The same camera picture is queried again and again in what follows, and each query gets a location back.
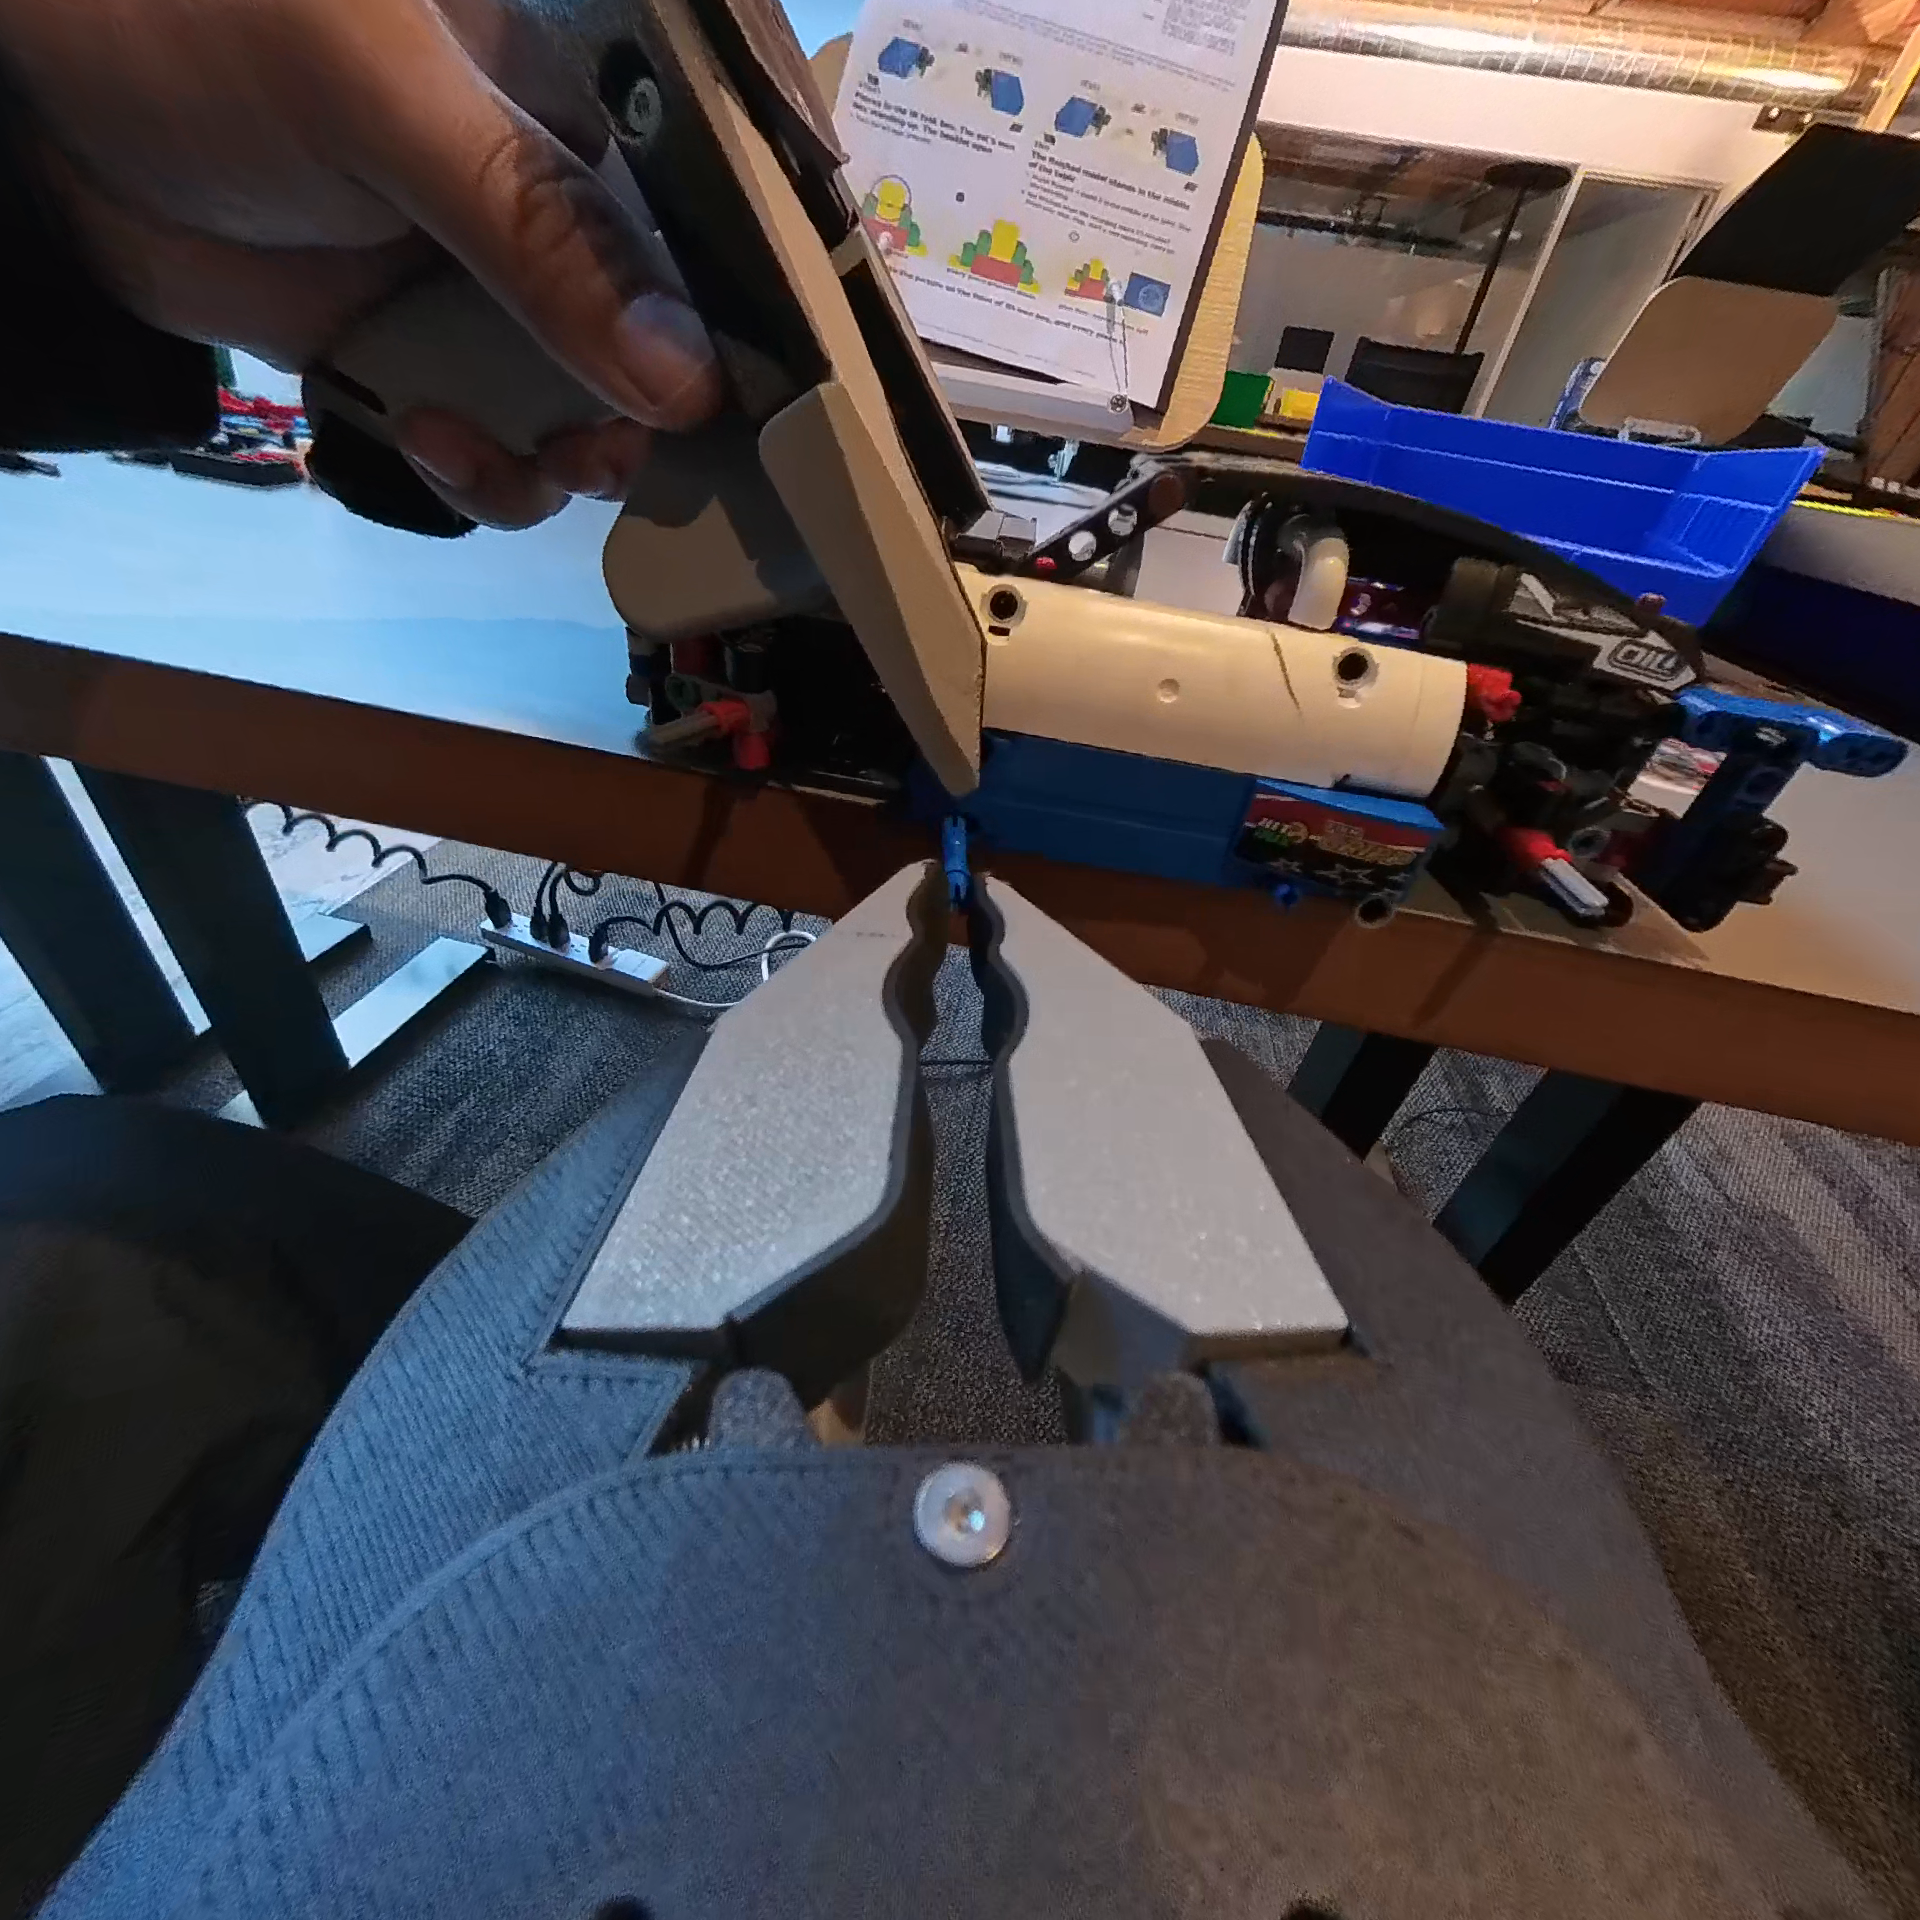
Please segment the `white power strip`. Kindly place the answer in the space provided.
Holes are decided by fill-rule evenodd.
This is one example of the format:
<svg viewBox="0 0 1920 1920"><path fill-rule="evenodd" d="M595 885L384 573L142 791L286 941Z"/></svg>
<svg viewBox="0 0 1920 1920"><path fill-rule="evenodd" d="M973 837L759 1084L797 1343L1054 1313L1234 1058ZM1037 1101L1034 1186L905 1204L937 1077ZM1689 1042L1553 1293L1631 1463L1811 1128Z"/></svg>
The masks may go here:
<svg viewBox="0 0 1920 1920"><path fill-rule="evenodd" d="M635 948L609 948L602 959L592 959L585 935L570 932L562 945L550 945L538 938L534 921L523 915L510 915L503 924L482 917L475 935L496 953L514 955L551 975L609 985L616 992L647 996L665 987L664 959Z"/></svg>

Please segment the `black desk leg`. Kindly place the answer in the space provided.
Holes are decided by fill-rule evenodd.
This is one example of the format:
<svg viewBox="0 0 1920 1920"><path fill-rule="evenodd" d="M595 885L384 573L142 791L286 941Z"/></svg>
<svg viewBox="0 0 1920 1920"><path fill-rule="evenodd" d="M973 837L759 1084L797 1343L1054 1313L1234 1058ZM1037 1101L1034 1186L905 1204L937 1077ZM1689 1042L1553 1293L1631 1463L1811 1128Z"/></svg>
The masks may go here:
<svg viewBox="0 0 1920 1920"><path fill-rule="evenodd" d="M1365 1159L1433 1057L1431 1042L1319 1024L1287 1091ZM1698 1109L1695 1095L1546 1072L1433 1227L1512 1308Z"/></svg>
<svg viewBox="0 0 1920 1920"><path fill-rule="evenodd" d="M301 1124L351 1068L238 799L79 776L256 1115ZM152 1093L195 1049L50 763L26 752L2 755L2 935L101 1091Z"/></svg>

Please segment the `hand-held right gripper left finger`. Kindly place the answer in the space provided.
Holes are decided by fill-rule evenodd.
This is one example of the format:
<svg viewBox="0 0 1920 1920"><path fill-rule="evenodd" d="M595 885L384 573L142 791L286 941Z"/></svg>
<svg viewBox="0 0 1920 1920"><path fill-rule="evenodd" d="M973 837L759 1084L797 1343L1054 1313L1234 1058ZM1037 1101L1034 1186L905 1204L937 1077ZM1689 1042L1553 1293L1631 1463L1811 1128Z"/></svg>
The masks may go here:
<svg viewBox="0 0 1920 1920"><path fill-rule="evenodd" d="M646 1385L675 1434L761 1371L817 1439L869 1439L928 1279L942 962L945 874L910 861L715 1019L568 1279L559 1381Z"/></svg>

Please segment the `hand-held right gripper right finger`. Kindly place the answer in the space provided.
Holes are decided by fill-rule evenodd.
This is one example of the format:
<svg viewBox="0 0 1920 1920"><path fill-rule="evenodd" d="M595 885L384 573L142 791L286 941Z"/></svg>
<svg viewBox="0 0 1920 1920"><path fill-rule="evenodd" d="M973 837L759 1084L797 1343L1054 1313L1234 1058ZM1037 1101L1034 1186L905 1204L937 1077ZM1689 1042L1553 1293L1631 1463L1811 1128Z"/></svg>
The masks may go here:
<svg viewBox="0 0 1920 1920"><path fill-rule="evenodd" d="M1352 1316L1189 1021L997 877L973 964L1000 1320L1067 1431L1167 1377L1341 1353Z"/></svg>

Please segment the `white desk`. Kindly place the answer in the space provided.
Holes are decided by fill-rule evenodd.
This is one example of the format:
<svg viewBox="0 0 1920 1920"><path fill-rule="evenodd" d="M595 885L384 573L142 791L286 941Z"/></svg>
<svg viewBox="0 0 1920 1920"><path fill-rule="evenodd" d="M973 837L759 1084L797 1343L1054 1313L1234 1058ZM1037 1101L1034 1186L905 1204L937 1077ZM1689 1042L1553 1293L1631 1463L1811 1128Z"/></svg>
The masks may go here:
<svg viewBox="0 0 1920 1920"><path fill-rule="evenodd" d="M609 512L417 539L303 487L5 479L5 746L835 920L923 851L842 799L635 755ZM1807 776L1799 874L1689 935L1426 881L1383 928L1037 855L983 869L1129 977L1913 1146L1915 771Z"/></svg>
<svg viewBox="0 0 1920 1920"><path fill-rule="evenodd" d="M1744 626L1790 655L1913 649L1919 519L1825 504L1792 505L1750 580Z"/></svg>

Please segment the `black board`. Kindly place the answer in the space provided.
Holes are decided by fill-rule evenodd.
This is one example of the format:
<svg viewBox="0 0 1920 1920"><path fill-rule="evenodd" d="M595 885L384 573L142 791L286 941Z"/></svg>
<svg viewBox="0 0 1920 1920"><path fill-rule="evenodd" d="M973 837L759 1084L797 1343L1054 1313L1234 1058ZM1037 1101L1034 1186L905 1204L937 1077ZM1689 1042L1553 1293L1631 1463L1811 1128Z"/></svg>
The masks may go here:
<svg viewBox="0 0 1920 1920"><path fill-rule="evenodd" d="M1817 123L1698 236L1672 280L1835 298L1915 215L1915 137Z"/></svg>

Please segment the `pile of small toy bricks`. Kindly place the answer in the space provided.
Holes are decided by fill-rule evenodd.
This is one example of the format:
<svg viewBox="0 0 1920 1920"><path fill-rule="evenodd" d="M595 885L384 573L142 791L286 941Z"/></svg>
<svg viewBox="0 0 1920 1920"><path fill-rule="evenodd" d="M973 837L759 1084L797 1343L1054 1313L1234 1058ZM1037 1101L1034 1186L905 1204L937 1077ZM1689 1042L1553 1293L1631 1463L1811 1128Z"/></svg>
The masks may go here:
<svg viewBox="0 0 1920 1920"><path fill-rule="evenodd" d="M221 385L217 424L190 448L134 448L110 452L127 467L165 469L176 476L238 489L309 487L312 433L301 402L273 401Z"/></svg>

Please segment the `blue plastic bin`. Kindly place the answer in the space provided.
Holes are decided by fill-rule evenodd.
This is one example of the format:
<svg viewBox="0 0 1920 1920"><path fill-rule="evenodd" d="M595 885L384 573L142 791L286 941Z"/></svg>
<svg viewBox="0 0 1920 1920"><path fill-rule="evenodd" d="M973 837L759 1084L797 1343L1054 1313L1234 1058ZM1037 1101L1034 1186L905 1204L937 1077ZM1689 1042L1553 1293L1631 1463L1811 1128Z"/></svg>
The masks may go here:
<svg viewBox="0 0 1920 1920"><path fill-rule="evenodd" d="M1704 626L1825 457L1449 417L1331 383L1302 464L1488 521Z"/></svg>

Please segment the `person's left hand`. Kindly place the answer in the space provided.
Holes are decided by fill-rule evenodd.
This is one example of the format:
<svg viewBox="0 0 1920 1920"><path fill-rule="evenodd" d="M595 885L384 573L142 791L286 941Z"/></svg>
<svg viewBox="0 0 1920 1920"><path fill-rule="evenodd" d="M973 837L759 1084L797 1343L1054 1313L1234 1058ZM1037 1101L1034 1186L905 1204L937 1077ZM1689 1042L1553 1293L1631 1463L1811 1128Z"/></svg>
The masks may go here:
<svg viewBox="0 0 1920 1920"><path fill-rule="evenodd" d="M614 410L526 460L458 417L406 419L406 463L470 531L622 499L657 433L728 395L618 229L592 92L535 79L519 41L513 4L2 8L55 192L144 322L305 372L449 250Z"/></svg>

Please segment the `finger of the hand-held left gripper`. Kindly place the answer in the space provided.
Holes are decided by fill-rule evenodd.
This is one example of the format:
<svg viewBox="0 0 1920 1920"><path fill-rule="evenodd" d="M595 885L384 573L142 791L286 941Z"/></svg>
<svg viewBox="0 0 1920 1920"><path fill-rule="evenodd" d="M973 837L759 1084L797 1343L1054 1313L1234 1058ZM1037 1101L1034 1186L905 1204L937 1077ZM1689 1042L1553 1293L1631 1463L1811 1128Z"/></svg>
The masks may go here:
<svg viewBox="0 0 1920 1920"><path fill-rule="evenodd" d="M848 154L783 4L747 4L747 49L759 85L754 114L824 250L819 282L833 367L904 457L936 521L968 528L985 512L985 491L896 282L863 221Z"/></svg>
<svg viewBox="0 0 1920 1920"><path fill-rule="evenodd" d="M603 579L631 636L650 644L839 617L920 755L970 793L985 640L952 559L952 538L970 527L933 517L837 376L824 266L819 245L802 263L819 385L759 431L714 419L658 447L609 533Z"/></svg>

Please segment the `toy brick race car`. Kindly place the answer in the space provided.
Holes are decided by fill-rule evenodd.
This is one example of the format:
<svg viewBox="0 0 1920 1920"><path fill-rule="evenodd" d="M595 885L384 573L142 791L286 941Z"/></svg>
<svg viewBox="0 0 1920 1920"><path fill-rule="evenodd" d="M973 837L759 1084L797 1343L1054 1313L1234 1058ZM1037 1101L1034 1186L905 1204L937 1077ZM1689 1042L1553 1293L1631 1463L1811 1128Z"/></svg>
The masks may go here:
<svg viewBox="0 0 1920 1920"><path fill-rule="evenodd" d="M629 631L647 752L896 803L947 848L1343 903L1390 921L1426 874L1614 928L1688 930L1794 874L1803 772L1891 777L1909 744L1711 684L1693 626L1547 546L1346 479L1255 483L1226 610L1139 593L1145 538L1208 473L1151 464L1046 539L952 538L983 636L978 780L905 732L850 628Z"/></svg>

